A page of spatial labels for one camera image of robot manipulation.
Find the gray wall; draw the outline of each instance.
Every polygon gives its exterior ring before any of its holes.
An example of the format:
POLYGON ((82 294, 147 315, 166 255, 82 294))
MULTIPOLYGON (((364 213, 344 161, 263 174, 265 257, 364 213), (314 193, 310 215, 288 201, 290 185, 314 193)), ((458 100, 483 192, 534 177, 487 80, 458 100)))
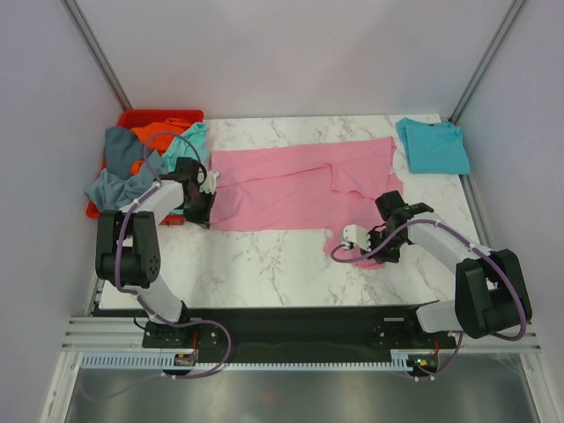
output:
POLYGON ((78 3, 135 108, 272 117, 449 115, 511 0, 78 3))
POLYGON ((528 3, 461 124, 496 247, 521 260, 564 397, 564 2, 528 3))
POLYGON ((93 275, 83 190, 119 108, 58 0, 0 13, 0 412, 39 418, 93 275))

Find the folded pink fabric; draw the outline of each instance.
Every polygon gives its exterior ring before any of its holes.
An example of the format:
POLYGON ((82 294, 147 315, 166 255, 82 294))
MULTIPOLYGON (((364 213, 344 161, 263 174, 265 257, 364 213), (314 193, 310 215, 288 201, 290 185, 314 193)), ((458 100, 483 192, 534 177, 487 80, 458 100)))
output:
MULTIPOLYGON (((267 229, 330 229, 323 251, 340 243, 344 226, 366 228, 382 219, 375 200, 402 183, 391 173, 392 137, 338 144, 296 145, 214 152, 220 172, 211 228, 255 232, 267 229)), ((358 255, 343 253, 343 256, 358 255)), ((374 262, 362 267, 375 267, 374 262)))

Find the folded teal towel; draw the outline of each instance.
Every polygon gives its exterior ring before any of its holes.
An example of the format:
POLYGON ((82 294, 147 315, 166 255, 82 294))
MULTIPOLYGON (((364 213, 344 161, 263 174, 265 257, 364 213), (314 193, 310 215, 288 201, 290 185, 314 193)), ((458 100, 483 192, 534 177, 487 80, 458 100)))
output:
MULTIPOLYGON (((203 162, 208 160, 208 157, 210 157, 210 154, 205 148, 205 136, 208 134, 208 130, 210 130, 210 127, 206 123, 196 122, 182 134, 192 143, 192 145, 194 145, 197 153, 200 155, 201 161, 203 162)), ((173 142, 170 143, 170 146, 168 147, 168 150, 162 155, 162 159, 165 162, 165 165, 167 165, 169 172, 174 172, 174 169, 176 168, 176 160, 179 157, 191 157, 192 159, 195 159, 196 155, 183 139, 174 137, 173 142)))
POLYGON ((414 174, 469 174, 462 129, 451 122, 424 123, 404 118, 396 123, 414 174))

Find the marble tabletop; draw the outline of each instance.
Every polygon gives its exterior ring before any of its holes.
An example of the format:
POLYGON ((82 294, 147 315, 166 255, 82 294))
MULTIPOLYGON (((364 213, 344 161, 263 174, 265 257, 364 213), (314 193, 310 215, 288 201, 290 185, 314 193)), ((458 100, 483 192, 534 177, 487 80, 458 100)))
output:
MULTIPOLYGON (((395 124, 404 115, 217 119, 212 151, 337 143, 394 137, 393 170, 408 204, 425 202, 461 234, 478 236, 456 175, 410 174, 395 124)), ((438 115, 409 115, 438 122, 438 115)), ((189 308, 413 304, 454 297, 454 277, 419 246, 403 246, 400 263, 362 270, 323 253, 325 230, 228 233, 159 226, 161 274, 189 308)), ((100 308, 140 308, 106 282, 100 308)))

